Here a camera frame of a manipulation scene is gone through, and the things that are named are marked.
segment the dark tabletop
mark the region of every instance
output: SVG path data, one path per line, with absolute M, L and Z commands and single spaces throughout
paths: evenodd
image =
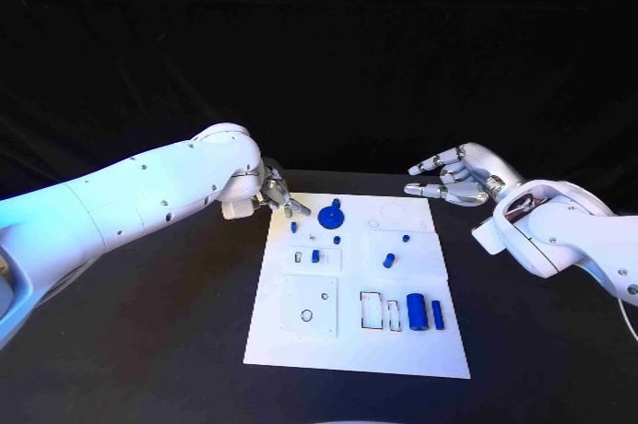
M 297 192 L 403 196 L 413 180 L 289 171 L 288 181 Z M 0 352 L 0 422 L 636 416 L 638 345 L 616 299 L 579 269 L 542 279 L 483 250 L 471 229 L 494 205 L 431 206 L 473 380 L 245 365 L 271 211 L 224 221 L 216 204 L 100 258 L 35 311 Z

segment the blue object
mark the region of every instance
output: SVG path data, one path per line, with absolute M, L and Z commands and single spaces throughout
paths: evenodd
M 437 330 L 444 330 L 445 324 L 444 324 L 444 314 L 442 314 L 442 303 L 439 301 L 432 302 L 432 314 L 435 315 Z
M 333 201 L 333 206 L 325 207 L 320 211 L 320 224 L 327 229 L 337 229 L 344 224 L 346 216 L 341 206 L 343 202 L 340 201 L 340 198 L 335 198 Z
M 421 293 L 409 295 L 409 318 L 412 330 L 429 330 L 429 313 L 426 312 L 426 297 Z
M 383 266 L 390 269 L 393 267 L 395 262 L 395 254 L 389 253 L 389 256 L 386 257 L 386 261 L 383 262 Z

